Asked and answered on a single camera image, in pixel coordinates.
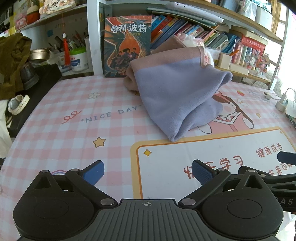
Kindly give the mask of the purple and pink sweater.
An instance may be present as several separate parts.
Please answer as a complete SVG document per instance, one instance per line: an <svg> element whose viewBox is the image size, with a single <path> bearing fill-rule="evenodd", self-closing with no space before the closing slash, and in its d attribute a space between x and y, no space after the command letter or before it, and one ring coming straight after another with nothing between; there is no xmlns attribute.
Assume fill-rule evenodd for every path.
<svg viewBox="0 0 296 241"><path fill-rule="evenodd" d="M222 104L213 96L232 77L205 64L198 47L187 48L172 36L149 56L131 61L123 82L128 90L139 92L149 117L175 142L221 113Z"/></svg>

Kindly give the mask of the white charger plug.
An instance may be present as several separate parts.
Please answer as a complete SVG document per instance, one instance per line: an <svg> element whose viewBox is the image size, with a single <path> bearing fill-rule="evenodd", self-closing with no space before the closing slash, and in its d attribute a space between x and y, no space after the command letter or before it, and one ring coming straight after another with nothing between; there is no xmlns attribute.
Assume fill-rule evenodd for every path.
<svg viewBox="0 0 296 241"><path fill-rule="evenodd" d="M287 109L287 93L289 90L292 90L293 93L295 94L295 90L292 88L288 88L285 93L282 94L280 99L276 102L275 107L278 111L284 113Z"/></svg>

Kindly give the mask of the pink checkered desk mat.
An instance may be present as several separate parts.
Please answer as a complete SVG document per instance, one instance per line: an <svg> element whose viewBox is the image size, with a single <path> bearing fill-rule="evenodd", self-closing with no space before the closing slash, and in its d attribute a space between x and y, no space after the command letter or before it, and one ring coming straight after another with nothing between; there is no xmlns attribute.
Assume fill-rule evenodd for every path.
<svg viewBox="0 0 296 241"><path fill-rule="evenodd" d="M225 112L172 143L151 121L140 97L121 79L58 82L18 133L1 169L1 240L17 240L13 209L41 170L63 174L96 160L96 186L115 199L181 199L200 186L191 164L200 159L233 173L242 165L271 175L295 173L279 151L295 151L295 128L262 89L230 82L218 91Z"/></svg>

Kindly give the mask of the white usb adapter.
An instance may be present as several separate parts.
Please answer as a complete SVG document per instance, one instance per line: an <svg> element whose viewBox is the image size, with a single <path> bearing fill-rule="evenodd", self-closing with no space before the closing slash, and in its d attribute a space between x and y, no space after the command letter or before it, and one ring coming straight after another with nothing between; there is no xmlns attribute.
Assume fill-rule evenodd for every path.
<svg viewBox="0 0 296 241"><path fill-rule="evenodd" d="M268 99L268 100L272 99L272 96L270 95L270 93L265 92L264 95L265 95L266 99Z"/></svg>

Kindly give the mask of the white flat box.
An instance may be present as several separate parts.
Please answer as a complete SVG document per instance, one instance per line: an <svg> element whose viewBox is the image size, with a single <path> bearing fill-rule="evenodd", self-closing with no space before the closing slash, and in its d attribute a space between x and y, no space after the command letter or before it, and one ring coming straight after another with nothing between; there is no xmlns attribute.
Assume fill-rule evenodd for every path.
<svg viewBox="0 0 296 241"><path fill-rule="evenodd" d="M237 65L237 64L233 64L231 63L229 65L229 70L243 74L243 75L248 75L249 74L249 69L241 66L241 65Z"/></svg>

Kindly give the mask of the white wrist watch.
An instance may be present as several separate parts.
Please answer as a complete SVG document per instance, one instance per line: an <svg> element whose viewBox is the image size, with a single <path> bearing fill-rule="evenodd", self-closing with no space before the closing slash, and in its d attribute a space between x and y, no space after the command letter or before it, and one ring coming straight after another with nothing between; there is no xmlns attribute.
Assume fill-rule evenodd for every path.
<svg viewBox="0 0 296 241"><path fill-rule="evenodd" d="M29 100L30 98L28 95L25 95L25 96L22 96L21 94L17 95L16 97L10 99L10 101L8 102L8 111L12 115L18 115L26 107Z"/></svg>

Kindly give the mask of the colourful bottle row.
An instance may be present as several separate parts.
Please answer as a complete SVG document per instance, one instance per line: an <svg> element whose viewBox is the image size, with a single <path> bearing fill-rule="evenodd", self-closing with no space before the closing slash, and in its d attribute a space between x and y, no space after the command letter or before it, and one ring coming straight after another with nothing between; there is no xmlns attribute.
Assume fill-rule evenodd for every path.
<svg viewBox="0 0 296 241"><path fill-rule="evenodd" d="M232 63L240 65L248 70L254 70L256 73L267 73L267 67L270 66L270 59L267 53L262 50L247 47L241 42L236 44L232 57Z"/></svg>

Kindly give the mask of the red box on shelf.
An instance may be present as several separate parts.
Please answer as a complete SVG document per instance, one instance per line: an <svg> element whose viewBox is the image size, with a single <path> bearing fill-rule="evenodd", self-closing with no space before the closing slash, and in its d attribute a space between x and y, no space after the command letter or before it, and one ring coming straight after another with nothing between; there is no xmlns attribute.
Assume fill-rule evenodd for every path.
<svg viewBox="0 0 296 241"><path fill-rule="evenodd" d="M261 42L254 40L252 38L246 37L244 35L242 35L241 37L241 43L247 47L250 47L260 52L264 52L265 50L265 44L262 44Z"/></svg>

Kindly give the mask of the white green lidded jar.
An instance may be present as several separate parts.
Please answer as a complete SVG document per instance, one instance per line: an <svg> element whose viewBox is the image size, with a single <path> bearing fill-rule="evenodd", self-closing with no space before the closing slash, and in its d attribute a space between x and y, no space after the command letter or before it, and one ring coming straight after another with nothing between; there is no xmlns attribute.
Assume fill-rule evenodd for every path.
<svg viewBox="0 0 296 241"><path fill-rule="evenodd" d="M80 72L89 68L86 47L72 49L70 51L71 70Z"/></svg>

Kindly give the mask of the white pen holder box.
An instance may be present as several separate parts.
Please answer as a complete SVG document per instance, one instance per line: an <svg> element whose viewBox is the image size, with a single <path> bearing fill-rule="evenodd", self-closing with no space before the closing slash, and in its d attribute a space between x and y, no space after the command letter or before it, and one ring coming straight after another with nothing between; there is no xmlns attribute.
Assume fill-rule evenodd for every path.
<svg viewBox="0 0 296 241"><path fill-rule="evenodd" d="M232 56L221 52L219 55L217 66L222 69L229 69L231 60Z"/></svg>

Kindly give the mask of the pink white plush bunny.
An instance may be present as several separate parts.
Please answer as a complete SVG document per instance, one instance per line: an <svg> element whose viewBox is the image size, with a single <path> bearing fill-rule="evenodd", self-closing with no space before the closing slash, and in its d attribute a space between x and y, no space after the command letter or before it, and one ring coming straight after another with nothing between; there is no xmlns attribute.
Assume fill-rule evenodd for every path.
<svg viewBox="0 0 296 241"><path fill-rule="evenodd" d="M178 39L187 48L198 47L204 53L205 64L211 64L215 66L218 63L218 59L221 51L211 48L206 48L204 46L204 41L201 38L195 38L193 35L188 35L186 33L178 34Z"/></svg>

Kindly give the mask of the red tassel ornament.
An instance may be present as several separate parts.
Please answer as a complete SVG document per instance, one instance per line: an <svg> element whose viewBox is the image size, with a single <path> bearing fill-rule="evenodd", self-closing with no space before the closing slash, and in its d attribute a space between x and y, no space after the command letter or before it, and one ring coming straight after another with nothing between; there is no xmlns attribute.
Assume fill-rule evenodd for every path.
<svg viewBox="0 0 296 241"><path fill-rule="evenodd" d="M70 51L69 51L68 42L67 42L67 35L65 32L65 22L64 22L63 14L62 14L62 32L63 32L62 37L63 37L63 46L64 46L64 54L65 54L65 65L69 66L71 64Z"/></svg>

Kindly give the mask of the white shelf unit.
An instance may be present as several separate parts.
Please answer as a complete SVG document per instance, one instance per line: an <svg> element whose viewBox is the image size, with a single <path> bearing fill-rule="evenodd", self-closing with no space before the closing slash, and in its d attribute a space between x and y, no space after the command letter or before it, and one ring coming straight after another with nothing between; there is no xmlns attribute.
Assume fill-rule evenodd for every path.
<svg viewBox="0 0 296 241"><path fill-rule="evenodd" d="M276 33L269 31L251 19L235 13L229 9L219 5L209 3L207 1L183 1L183 4L194 6L224 19L228 25L236 25L248 29L261 37L274 42L281 47L285 46L288 30L288 20L279 20ZM144 13L147 8L165 8L168 1L87 1L86 4L76 6L71 9L45 16L38 21L27 25L18 30L24 36L32 39L33 48L43 48L49 42L47 39L47 25L54 21L61 22L67 16L73 16L81 11L87 13L87 27L89 34L89 44L91 50L93 73L102 75L102 36L104 30L104 19L107 16L117 14L119 16Z"/></svg>

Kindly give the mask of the metal bowl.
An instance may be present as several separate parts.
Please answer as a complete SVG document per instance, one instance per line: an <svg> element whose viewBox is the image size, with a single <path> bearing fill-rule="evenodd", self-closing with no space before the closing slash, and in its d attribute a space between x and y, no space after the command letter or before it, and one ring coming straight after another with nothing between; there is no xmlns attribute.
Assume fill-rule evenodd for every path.
<svg viewBox="0 0 296 241"><path fill-rule="evenodd" d="M50 51L48 48L45 49L34 49L30 51L29 60L30 61L46 61L50 58Z"/></svg>

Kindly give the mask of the Harry Potter book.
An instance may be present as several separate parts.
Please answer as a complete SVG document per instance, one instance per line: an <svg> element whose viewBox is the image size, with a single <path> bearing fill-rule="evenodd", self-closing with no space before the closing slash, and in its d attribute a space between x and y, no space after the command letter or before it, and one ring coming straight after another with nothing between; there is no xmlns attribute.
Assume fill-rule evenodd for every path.
<svg viewBox="0 0 296 241"><path fill-rule="evenodd" d="M113 16L105 19L104 75L124 77L130 62L151 53L152 16Z"/></svg>

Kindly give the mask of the brown olive cloth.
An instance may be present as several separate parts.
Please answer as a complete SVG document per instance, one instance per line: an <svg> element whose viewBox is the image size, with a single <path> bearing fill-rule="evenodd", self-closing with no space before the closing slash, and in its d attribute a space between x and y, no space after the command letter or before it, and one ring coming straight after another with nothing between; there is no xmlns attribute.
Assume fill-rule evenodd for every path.
<svg viewBox="0 0 296 241"><path fill-rule="evenodd" d="M20 68L30 55L32 40L21 33L1 37L1 100L23 90Z"/></svg>

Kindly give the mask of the row of shelf books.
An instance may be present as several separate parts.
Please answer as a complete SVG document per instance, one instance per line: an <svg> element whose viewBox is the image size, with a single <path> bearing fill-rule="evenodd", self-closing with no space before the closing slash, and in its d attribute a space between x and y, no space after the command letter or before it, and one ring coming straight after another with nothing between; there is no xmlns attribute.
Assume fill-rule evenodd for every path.
<svg viewBox="0 0 296 241"><path fill-rule="evenodd" d="M182 34L197 39L209 49L231 54L241 44L241 38L226 31L219 31L203 23L180 16L152 14L151 49L154 50L171 36Z"/></svg>

